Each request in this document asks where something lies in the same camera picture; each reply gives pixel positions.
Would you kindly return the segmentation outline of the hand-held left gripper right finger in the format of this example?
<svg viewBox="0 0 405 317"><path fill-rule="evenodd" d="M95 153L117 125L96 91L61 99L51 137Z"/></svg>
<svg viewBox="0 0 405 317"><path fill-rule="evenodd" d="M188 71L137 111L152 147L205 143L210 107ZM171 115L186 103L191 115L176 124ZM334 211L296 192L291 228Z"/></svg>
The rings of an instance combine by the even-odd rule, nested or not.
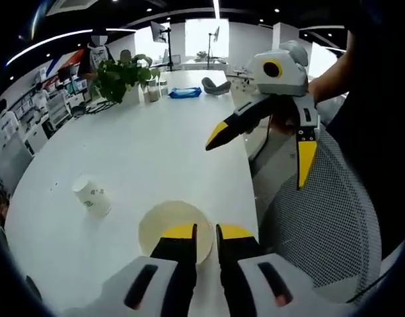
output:
<svg viewBox="0 0 405 317"><path fill-rule="evenodd" d="M312 279L277 254L262 250L238 225L216 226L220 280L231 316L352 316L352 304L319 295Z"/></svg>

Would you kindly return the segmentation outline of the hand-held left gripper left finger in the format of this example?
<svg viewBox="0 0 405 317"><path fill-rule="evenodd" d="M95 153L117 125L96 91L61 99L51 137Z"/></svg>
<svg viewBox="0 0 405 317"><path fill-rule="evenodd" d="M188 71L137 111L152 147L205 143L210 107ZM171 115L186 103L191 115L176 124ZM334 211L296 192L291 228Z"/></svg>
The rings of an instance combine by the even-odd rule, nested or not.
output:
<svg viewBox="0 0 405 317"><path fill-rule="evenodd" d="M100 296L66 316L187 316L196 286L198 225L162 233L150 256L140 256L102 285Z"/></svg>

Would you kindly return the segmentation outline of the person's right hand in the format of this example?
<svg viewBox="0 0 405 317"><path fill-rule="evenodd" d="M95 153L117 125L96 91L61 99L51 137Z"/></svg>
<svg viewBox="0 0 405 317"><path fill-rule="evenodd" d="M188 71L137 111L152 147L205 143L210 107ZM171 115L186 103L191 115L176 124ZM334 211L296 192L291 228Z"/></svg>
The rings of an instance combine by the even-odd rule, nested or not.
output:
<svg viewBox="0 0 405 317"><path fill-rule="evenodd" d="M270 99L272 114L270 127L279 133L293 135L299 126L299 112L290 96L277 96Z"/></svg>

